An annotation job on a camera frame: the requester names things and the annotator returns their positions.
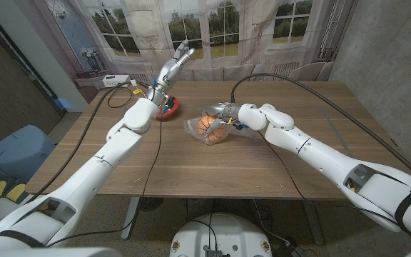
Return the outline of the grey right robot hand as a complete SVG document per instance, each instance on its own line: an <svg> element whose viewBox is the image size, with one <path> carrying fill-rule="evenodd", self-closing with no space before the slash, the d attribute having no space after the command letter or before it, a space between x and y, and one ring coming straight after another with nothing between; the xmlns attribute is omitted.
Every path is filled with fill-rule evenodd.
<svg viewBox="0 0 411 257"><path fill-rule="evenodd" d="M223 124L233 125L234 127L241 126L238 120L238 112L240 106L230 102L220 102L213 104L202 111L203 116L214 116L215 120L203 132L203 137L209 137L215 130L219 129Z"/></svg>

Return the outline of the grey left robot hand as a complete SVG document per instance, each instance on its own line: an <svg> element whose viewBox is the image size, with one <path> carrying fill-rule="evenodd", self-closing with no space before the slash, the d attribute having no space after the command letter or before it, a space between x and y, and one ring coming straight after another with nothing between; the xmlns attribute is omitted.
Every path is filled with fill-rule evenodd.
<svg viewBox="0 0 411 257"><path fill-rule="evenodd" d="M166 100L168 92L177 82L181 75L183 67L191 59L194 48L189 47L189 40L184 40L176 49L173 57L163 65L154 85L150 87L147 93L147 99L160 107Z"/></svg>

